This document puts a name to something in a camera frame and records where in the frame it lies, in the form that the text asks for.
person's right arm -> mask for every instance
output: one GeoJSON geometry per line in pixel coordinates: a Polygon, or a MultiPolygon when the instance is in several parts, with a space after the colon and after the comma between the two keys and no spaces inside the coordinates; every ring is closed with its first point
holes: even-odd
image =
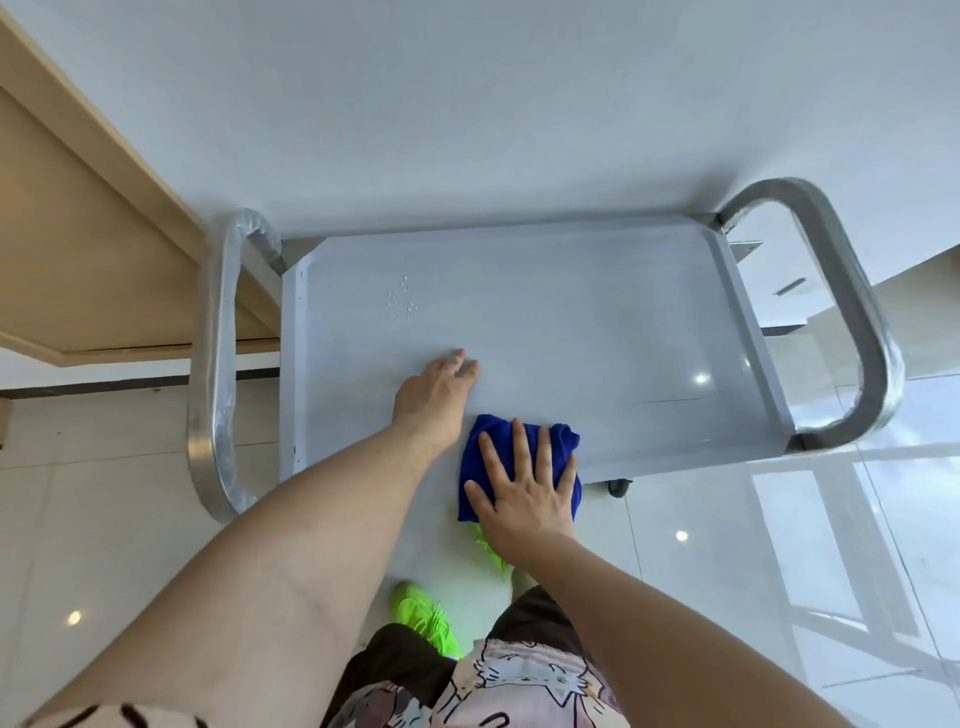
{"type": "Polygon", "coordinates": [[[480,447],[496,504],[476,484],[468,484],[467,495],[491,547],[566,612],[632,725],[850,726],[732,634],[577,543],[570,515],[575,466],[568,464],[555,491],[546,428],[536,475],[519,421],[514,481],[489,438],[480,447]]]}

hand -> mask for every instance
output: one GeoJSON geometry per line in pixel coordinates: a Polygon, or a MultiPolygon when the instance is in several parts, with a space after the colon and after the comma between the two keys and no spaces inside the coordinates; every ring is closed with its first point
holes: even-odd
{"type": "Polygon", "coordinates": [[[411,376],[396,393],[394,425],[425,433],[439,453],[460,437],[470,387],[480,374],[480,362],[471,361],[460,372],[467,352],[434,359],[419,376],[411,376]]]}
{"type": "Polygon", "coordinates": [[[490,503],[487,494],[473,480],[468,480],[464,489],[480,518],[484,536],[500,558],[529,570],[525,558],[532,555],[537,546],[557,536],[577,538],[570,505],[573,483],[577,478],[576,458],[570,455],[554,490],[553,448],[548,427],[541,427],[537,434],[537,468],[534,472],[523,422],[514,420],[516,474],[513,481],[507,477],[490,435],[481,433],[478,442],[496,504],[490,503]]]}

gray cart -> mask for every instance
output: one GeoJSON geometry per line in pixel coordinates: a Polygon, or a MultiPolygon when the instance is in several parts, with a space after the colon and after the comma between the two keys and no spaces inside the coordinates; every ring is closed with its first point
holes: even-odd
{"type": "MultiPolygon", "coordinates": [[[[190,372],[190,472],[222,522],[256,500],[231,441],[247,241],[281,302],[278,482],[385,426],[399,383],[451,347],[484,368],[468,417],[568,423],[584,482],[837,448],[885,425],[902,393],[900,351],[850,241],[802,180],[757,182],[696,219],[334,237],[293,264],[267,221],[240,210],[208,238],[190,372]],[[726,239],[768,201],[794,214],[860,357],[856,404],[829,425],[795,427],[726,239]]],[[[459,456],[431,469],[407,524],[454,549],[459,456]]],[[[403,550],[391,572],[422,571],[424,554],[403,550]]]]}

forearm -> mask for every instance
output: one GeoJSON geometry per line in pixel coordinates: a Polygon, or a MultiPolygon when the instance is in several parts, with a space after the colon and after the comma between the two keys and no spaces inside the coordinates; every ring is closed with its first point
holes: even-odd
{"type": "Polygon", "coordinates": [[[849,726],[729,632],[572,539],[543,540],[528,559],[632,725],[849,726]]]}
{"type": "Polygon", "coordinates": [[[283,483],[43,713],[139,701],[219,725],[315,726],[436,450],[392,426],[283,483]]]}

metal handle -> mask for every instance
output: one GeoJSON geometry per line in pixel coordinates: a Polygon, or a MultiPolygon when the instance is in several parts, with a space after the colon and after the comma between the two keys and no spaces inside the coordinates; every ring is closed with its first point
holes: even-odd
{"type": "Polygon", "coordinates": [[[199,322],[190,359],[187,462],[200,502],[220,522],[229,522],[256,503],[256,496],[237,485],[233,451],[234,307],[248,239],[278,276],[286,270],[280,238],[259,212],[241,209],[218,220],[206,237],[206,255],[200,267],[199,322]]]}
{"type": "Polygon", "coordinates": [[[711,227],[727,234],[744,214],[766,202],[793,213],[860,358],[860,391],[853,408],[829,425],[798,429],[791,441],[791,449],[837,448],[893,417],[903,397],[903,356],[840,218],[815,184],[792,178],[755,182],[724,205],[711,227]]]}

